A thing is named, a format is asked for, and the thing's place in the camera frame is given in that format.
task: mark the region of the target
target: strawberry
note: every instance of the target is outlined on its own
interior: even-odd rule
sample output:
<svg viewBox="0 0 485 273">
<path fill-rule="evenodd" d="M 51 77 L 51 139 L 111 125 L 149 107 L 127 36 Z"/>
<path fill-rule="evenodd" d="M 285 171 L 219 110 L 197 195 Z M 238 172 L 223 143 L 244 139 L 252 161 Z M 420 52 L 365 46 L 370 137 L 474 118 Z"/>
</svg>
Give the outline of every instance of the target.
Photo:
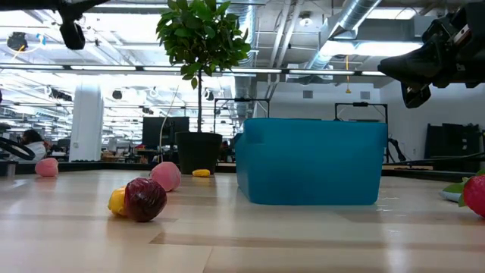
<svg viewBox="0 0 485 273">
<path fill-rule="evenodd" d="M 485 218 L 485 175 L 468 179 L 462 197 L 468 208 Z"/>
</svg>

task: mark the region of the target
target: black plant pot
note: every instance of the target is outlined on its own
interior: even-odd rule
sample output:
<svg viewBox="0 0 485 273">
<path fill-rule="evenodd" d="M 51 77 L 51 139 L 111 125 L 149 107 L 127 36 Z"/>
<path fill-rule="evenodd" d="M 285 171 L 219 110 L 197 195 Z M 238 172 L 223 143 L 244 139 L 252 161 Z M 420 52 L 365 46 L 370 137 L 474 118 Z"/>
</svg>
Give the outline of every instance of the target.
<svg viewBox="0 0 485 273">
<path fill-rule="evenodd" d="M 222 136 L 217 133 L 175 133 L 179 150 L 180 171 L 192 174 L 194 170 L 207 169 L 215 172 Z"/>
</svg>

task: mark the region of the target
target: plant stem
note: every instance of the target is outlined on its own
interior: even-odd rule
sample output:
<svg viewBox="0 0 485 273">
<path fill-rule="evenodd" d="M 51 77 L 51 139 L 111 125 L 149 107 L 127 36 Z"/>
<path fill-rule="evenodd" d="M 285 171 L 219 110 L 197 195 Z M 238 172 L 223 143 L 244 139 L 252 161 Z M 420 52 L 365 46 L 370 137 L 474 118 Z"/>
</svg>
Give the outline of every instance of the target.
<svg viewBox="0 0 485 273">
<path fill-rule="evenodd" d="M 197 132 L 202 132 L 202 69 L 199 69 L 199 111 L 197 117 Z"/>
</svg>

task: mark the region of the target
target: yellow lemon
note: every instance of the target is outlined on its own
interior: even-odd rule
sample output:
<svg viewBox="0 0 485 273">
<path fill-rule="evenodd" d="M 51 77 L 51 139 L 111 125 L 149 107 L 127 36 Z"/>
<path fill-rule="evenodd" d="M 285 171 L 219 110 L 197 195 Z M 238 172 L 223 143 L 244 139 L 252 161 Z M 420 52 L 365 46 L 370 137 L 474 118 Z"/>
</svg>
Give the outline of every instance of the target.
<svg viewBox="0 0 485 273">
<path fill-rule="evenodd" d="M 211 172 L 209 170 L 195 170 L 192 172 L 195 177 L 210 177 Z"/>
<path fill-rule="evenodd" d="M 114 215 L 118 216 L 127 216 L 126 212 L 124 211 L 124 189 L 126 186 L 122 186 L 119 189 L 116 189 L 111 194 L 108 202 L 108 209 L 113 212 Z"/>
</svg>

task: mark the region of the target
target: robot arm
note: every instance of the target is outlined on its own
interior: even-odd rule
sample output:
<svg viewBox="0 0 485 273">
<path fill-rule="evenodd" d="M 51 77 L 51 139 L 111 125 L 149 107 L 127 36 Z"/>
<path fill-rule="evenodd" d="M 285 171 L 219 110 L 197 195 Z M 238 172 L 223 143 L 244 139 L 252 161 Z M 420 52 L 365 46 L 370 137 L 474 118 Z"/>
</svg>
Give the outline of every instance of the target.
<svg viewBox="0 0 485 273">
<path fill-rule="evenodd" d="M 69 49 L 84 49 L 86 40 L 81 26 L 74 23 L 83 16 L 83 12 L 109 0 L 85 0 L 77 3 L 67 3 L 65 0 L 3 0 L 0 11 L 49 9 L 59 11 L 62 17 L 60 28 L 64 43 Z"/>
<path fill-rule="evenodd" d="M 474 88 L 485 81 L 484 16 L 485 1 L 468 3 L 434 20 L 420 49 L 380 62 L 380 72 L 401 82 L 407 108 L 417 108 L 431 97 L 430 84 L 445 88 L 465 83 Z"/>
</svg>

